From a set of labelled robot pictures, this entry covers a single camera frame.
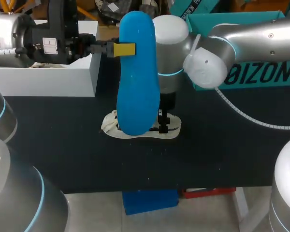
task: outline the white box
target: white box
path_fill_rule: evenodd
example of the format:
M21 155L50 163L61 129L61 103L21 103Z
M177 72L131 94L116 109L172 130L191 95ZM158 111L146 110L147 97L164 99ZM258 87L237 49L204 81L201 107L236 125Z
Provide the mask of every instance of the white box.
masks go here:
M78 26L79 33L91 33L99 39L98 22L79 21ZM3 96L94 97L100 60L101 54L94 54L62 65L64 68L0 67L0 92Z

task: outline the teal box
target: teal box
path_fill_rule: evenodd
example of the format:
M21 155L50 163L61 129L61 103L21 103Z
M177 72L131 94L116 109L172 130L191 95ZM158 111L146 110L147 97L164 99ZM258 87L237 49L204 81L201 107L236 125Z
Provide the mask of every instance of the teal box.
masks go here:
M192 14L187 18L190 32L206 36L220 23L252 24L284 18L280 11L220 14ZM220 89L290 86L290 61L234 64ZM195 86L196 90L205 90Z
M170 8L171 14L186 20L189 14L210 13L219 0L175 0Z

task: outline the floor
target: floor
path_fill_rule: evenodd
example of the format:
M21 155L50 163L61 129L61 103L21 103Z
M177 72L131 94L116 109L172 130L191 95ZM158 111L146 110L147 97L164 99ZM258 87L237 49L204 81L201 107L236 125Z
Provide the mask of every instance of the floor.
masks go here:
M244 188L251 206L263 188ZM231 196L180 200L177 207L126 216L120 192L67 194L69 232L238 232ZM255 232L271 232L265 218Z

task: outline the black tabletop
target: black tabletop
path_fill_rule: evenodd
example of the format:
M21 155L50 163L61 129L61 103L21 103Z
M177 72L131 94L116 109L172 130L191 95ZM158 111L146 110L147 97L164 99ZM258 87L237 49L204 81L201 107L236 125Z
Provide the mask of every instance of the black tabletop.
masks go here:
M290 131L253 124L185 80L172 111L178 138L115 139L100 128L118 83L119 60L102 57L94 98L7 97L19 123L9 146L65 193L271 185ZM290 87L223 93L258 120L290 125Z

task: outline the blue foam block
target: blue foam block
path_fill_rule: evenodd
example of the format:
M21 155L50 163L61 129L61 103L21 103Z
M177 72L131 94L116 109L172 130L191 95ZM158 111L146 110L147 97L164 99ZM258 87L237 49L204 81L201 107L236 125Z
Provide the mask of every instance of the blue foam block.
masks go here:
M136 43L136 55L120 58L118 123L124 133L141 135L154 124L160 103L155 28L150 17L139 11L126 14L120 21L119 41Z
M122 200L126 215L175 207L177 190L123 192Z

